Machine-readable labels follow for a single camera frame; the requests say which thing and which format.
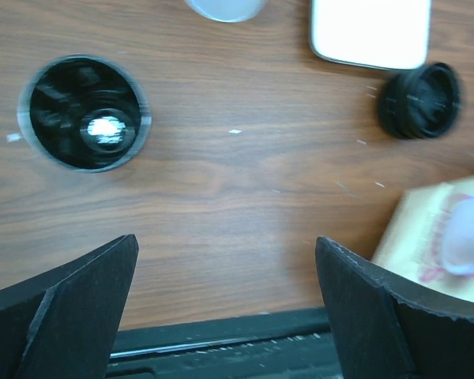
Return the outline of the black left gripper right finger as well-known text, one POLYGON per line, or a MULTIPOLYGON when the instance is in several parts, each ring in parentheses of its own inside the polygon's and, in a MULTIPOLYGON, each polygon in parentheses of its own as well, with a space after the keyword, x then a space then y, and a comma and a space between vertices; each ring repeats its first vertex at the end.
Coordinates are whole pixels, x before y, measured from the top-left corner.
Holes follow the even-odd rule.
POLYGON ((346 378, 474 378, 474 303, 381 268, 330 238, 315 260, 346 378))

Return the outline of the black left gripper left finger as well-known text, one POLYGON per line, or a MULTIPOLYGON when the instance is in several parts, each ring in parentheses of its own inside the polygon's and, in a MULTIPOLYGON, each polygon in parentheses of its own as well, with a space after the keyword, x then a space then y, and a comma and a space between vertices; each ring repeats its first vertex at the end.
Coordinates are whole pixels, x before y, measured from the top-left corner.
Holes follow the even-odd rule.
POLYGON ((103 378, 138 256, 134 235, 0 290, 0 378, 103 378))

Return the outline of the pink cakes paper bag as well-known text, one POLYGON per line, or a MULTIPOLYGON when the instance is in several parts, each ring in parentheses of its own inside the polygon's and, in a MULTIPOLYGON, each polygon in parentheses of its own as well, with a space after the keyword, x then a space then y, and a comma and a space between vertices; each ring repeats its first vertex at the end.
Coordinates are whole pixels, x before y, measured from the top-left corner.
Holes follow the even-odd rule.
POLYGON ((372 261, 474 302, 474 176, 405 191, 372 261))

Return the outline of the black coffee cup stack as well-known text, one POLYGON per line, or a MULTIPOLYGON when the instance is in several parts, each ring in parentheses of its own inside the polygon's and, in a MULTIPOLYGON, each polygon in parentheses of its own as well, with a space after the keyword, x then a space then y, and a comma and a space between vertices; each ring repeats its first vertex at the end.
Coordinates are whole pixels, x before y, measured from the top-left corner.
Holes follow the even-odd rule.
POLYGON ((74 171, 100 173, 131 161, 152 127, 148 98, 105 58, 76 54, 47 63, 22 89, 17 123, 38 152, 74 171))

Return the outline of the white rectangular plate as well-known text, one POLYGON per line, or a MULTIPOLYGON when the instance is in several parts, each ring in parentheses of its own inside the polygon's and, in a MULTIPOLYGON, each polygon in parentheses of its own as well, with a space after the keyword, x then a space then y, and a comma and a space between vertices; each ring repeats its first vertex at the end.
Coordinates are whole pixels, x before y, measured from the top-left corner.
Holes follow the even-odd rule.
POLYGON ((432 2, 317 0, 310 6, 310 45, 327 61, 374 69, 425 63, 432 2))

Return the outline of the frosted white utensil cup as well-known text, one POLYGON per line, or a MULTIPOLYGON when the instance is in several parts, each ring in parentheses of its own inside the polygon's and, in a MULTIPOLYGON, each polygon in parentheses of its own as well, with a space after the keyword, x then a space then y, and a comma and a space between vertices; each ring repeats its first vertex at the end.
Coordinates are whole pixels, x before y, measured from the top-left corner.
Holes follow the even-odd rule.
POLYGON ((267 0, 185 0, 196 13, 223 23, 239 23, 257 16, 267 0))

